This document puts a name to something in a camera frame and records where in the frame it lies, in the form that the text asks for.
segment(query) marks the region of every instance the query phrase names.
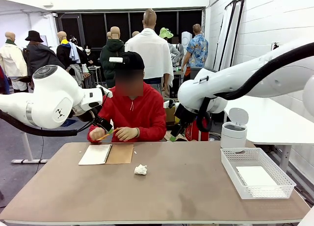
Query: robot logo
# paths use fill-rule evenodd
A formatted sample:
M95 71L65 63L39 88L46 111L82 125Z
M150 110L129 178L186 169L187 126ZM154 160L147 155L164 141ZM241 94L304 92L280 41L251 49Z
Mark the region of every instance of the robot logo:
M56 110L56 113L59 113L58 119L59 119L60 117L64 116L63 114L61 114L61 112L62 112L62 109L57 109L57 110Z

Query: white notepad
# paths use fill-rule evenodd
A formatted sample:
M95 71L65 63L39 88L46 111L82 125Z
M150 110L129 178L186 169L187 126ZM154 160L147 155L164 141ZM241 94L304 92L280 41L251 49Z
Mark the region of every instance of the white notepad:
M247 186L274 186L277 183L262 166L238 166L239 176Z
M112 144L90 145L84 153L79 165L101 165L106 163Z

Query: white basket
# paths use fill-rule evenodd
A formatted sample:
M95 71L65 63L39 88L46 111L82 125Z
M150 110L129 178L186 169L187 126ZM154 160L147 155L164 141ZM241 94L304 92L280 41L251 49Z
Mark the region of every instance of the white basket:
M296 186L260 148L221 149L221 162L242 199L286 199ZM262 166L277 185L246 186L236 169L239 166Z

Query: white jacket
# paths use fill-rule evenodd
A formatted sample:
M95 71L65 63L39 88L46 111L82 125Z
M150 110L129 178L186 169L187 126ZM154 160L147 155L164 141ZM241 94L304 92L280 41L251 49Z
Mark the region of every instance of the white jacket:
M138 53L145 65L144 79L163 77L169 74L168 84L172 86L173 67L167 41L159 37L154 30L145 28L141 33L126 42L125 52Z
M8 77L27 76L26 62L16 45L6 43L0 48L0 66Z

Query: yellow scarf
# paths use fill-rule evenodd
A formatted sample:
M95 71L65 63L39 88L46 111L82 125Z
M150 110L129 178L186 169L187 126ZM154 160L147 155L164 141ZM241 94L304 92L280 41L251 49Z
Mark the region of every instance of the yellow scarf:
M67 43L69 43L69 42L67 41L67 39L64 39L64 40L61 41L60 44L61 44L61 45L62 45L62 44L66 45Z

